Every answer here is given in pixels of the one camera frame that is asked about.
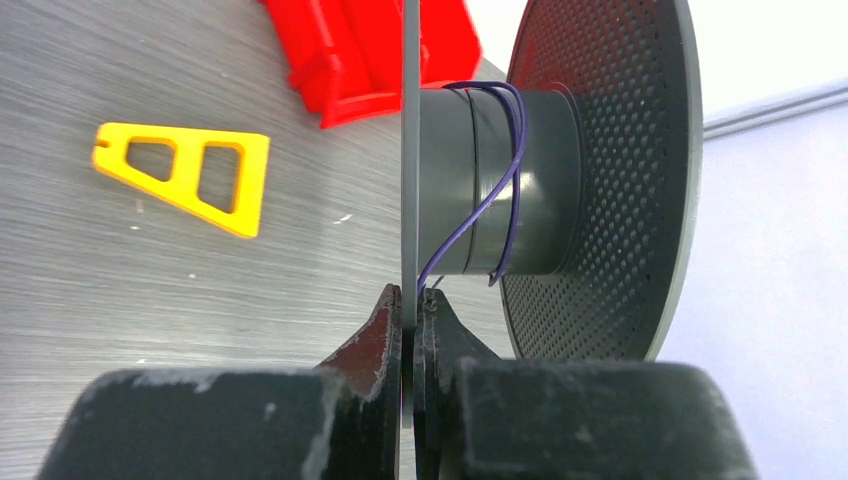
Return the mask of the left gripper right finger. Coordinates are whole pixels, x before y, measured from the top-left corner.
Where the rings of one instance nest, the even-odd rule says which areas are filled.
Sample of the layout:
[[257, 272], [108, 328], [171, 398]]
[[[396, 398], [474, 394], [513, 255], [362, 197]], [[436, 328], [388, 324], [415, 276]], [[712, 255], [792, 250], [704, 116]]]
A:
[[443, 292], [419, 301], [412, 354], [420, 479], [755, 479], [704, 371], [646, 361], [502, 359]]

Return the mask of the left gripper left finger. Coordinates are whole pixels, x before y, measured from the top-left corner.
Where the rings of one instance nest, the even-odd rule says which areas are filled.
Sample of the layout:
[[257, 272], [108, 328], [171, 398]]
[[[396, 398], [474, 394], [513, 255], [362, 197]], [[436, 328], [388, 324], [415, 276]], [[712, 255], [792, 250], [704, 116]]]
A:
[[400, 290], [310, 369], [117, 370], [90, 383], [42, 479], [394, 479]]

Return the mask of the grey spool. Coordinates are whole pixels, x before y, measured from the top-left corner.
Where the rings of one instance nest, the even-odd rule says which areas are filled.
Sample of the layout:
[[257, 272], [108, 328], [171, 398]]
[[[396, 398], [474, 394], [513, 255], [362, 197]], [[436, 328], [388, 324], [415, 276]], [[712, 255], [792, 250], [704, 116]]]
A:
[[[694, 230], [702, 99], [684, 1], [530, 1], [504, 82], [410, 98], [402, 126], [404, 308], [439, 276], [499, 290], [516, 356], [650, 360]], [[417, 320], [405, 323], [414, 418]]]

